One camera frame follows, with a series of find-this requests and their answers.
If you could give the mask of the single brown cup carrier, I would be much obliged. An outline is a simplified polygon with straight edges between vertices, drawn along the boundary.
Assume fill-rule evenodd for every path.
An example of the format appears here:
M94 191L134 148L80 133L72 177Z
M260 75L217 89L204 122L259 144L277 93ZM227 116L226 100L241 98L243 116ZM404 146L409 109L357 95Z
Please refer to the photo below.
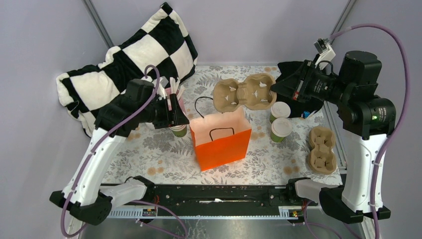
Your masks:
M276 102L271 91L275 78L267 73L253 74L242 82L233 78L217 82L213 90L213 105L220 113L233 112L240 106L257 111L266 110Z

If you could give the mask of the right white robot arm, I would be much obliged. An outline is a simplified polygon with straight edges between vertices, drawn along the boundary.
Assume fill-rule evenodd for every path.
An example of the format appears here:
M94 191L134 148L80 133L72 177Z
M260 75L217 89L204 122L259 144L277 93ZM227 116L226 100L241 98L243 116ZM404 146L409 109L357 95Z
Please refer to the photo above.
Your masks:
M381 196L381 147L394 131L397 114L389 99L375 94L381 68L375 54L349 51L338 74L326 74L317 61L305 60L294 72L283 73L271 87L295 102L335 104L348 137L345 184L327 185L307 177L291 179L285 192L288 203L314 201L325 214L346 224L360 223L365 217L383 220L391 216Z

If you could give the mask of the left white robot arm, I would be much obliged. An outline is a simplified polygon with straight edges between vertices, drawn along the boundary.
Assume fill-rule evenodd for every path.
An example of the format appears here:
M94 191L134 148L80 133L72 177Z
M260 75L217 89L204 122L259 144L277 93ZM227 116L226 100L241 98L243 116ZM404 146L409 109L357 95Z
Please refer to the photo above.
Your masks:
M69 184L50 196L50 201L62 208L63 213L99 225L119 206L134 200L147 205L154 200L149 183L138 177L105 190L100 185L115 151L140 123L152 123L155 129L189 123L177 93L167 94L160 86L157 80L132 80L124 94L99 110L85 158Z

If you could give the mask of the orange paper bag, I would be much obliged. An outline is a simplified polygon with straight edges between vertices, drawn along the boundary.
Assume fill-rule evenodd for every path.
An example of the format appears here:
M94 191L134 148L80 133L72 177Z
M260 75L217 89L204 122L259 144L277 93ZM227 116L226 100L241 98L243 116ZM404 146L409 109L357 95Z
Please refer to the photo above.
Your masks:
M243 107L192 119L189 127L201 171L246 157L252 127Z

